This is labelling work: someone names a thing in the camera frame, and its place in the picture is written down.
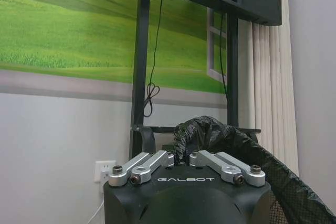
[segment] beige curtain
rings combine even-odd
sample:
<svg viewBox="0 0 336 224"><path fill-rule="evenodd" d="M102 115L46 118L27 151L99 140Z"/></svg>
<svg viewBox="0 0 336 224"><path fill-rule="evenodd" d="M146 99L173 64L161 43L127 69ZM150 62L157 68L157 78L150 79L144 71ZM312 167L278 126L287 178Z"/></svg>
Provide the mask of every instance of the beige curtain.
<svg viewBox="0 0 336 224"><path fill-rule="evenodd" d="M288 0L282 0L281 26L240 25L240 114L246 126L261 129L260 144L298 174Z"/></svg>

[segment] mesh basket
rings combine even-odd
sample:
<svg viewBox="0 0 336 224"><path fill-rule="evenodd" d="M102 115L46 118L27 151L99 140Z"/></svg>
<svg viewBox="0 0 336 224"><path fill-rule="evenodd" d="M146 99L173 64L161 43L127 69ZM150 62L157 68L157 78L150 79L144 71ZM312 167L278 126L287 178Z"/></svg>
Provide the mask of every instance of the mesh basket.
<svg viewBox="0 0 336 224"><path fill-rule="evenodd" d="M271 185L270 223L336 223L336 217L300 178L271 153L238 129L209 116L175 128L176 162L193 150L226 152L248 165L259 165Z"/></svg>

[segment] black bolt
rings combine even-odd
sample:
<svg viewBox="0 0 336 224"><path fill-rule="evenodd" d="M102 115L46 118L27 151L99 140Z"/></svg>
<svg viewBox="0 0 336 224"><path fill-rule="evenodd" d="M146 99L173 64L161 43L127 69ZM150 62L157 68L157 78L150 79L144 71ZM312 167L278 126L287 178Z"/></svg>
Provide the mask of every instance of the black bolt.
<svg viewBox="0 0 336 224"><path fill-rule="evenodd" d="M140 183L140 176L137 174L134 174L130 177L130 181L133 185L138 185Z"/></svg>
<svg viewBox="0 0 336 224"><path fill-rule="evenodd" d="M243 175L236 175L236 176L234 176L234 178L233 178L233 182L234 182L236 185L240 186L240 185L244 182L244 177L243 177Z"/></svg>
<svg viewBox="0 0 336 224"><path fill-rule="evenodd" d="M115 174L115 175L121 174L121 173L122 173L122 166L120 166L120 165L115 165L115 166L112 168L112 172L113 172L113 174Z"/></svg>
<svg viewBox="0 0 336 224"><path fill-rule="evenodd" d="M251 172L254 174L261 173L261 167L259 165L253 165L251 166Z"/></svg>

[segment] black metal stand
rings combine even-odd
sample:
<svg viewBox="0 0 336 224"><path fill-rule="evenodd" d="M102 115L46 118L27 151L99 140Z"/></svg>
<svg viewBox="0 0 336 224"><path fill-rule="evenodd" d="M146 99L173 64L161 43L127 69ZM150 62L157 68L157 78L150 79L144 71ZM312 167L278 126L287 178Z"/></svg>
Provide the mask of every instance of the black metal stand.
<svg viewBox="0 0 336 224"><path fill-rule="evenodd" d="M129 157L133 158L142 151L142 137L137 125L143 125L143 109L146 87L147 47L149 28L150 0L138 0L136 21L132 114Z"/></svg>
<svg viewBox="0 0 336 224"><path fill-rule="evenodd" d="M238 127L238 18L227 15L227 124Z"/></svg>
<svg viewBox="0 0 336 224"><path fill-rule="evenodd" d="M152 152L155 149L153 132L173 133L173 128L170 127L143 126L149 10L150 0L138 0L129 158L135 157L143 149L146 152ZM227 122L229 125L238 127L238 18L228 14L227 22ZM251 131L253 131L251 134L254 134L259 133L260 130Z"/></svg>

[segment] wall socket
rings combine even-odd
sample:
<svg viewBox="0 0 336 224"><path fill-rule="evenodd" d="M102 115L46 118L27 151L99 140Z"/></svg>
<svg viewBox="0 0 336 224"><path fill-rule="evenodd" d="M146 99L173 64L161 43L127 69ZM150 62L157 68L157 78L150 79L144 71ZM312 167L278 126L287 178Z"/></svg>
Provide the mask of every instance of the wall socket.
<svg viewBox="0 0 336 224"><path fill-rule="evenodd" d="M98 183L100 182L100 174L101 172L106 172L112 171L112 168L116 165L116 161L115 160L108 160L108 161L96 161L96 165L94 168L95 171L95 176L94 176L94 182Z"/></svg>

